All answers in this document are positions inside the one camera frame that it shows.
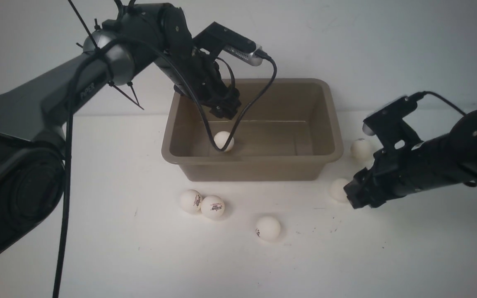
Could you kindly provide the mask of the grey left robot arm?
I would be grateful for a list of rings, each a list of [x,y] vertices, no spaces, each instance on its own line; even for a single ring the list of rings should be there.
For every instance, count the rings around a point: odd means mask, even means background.
[[[96,26],[80,55],[0,95],[0,254],[60,202],[68,147],[62,127],[103,87],[129,84],[155,64],[176,92],[214,116],[231,120],[238,112],[240,92],[223,82],[216,62],[225,40],[203,44],[216,23],[193,37],[183,10],[168,2],[116,5],[116,19]]]

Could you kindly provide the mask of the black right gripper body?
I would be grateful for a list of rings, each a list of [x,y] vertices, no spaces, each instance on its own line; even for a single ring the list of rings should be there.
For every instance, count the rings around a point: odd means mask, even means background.
[[[419,157],[418,151],[380,149],[373,156],[373,166],[357,172],[352,181],[343,187],[354,209],[365,206],[377,208],[390,200],[419,192],[419,188],[407,177],[408,162]]]

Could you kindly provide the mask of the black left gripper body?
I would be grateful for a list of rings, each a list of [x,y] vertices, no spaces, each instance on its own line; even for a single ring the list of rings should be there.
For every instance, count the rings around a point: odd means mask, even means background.
[[[171,51],[165,56],[174,62],[176,68],[191,85],[199,103],[210,108],[217,118],[232,120],[241,106],[240,92],[234,84],[226,85],[219,72],[219,64],[214,57],[193,47],[191,53],[180,56]]]

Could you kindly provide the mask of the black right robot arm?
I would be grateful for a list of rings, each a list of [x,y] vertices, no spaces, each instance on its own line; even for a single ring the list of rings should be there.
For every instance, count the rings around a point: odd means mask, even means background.
[[[449,185],[477,186],[477,110],[445,135],[400,151],[396,161],[376,158],[344,192],[353,208],[377,208],[387,201]]]

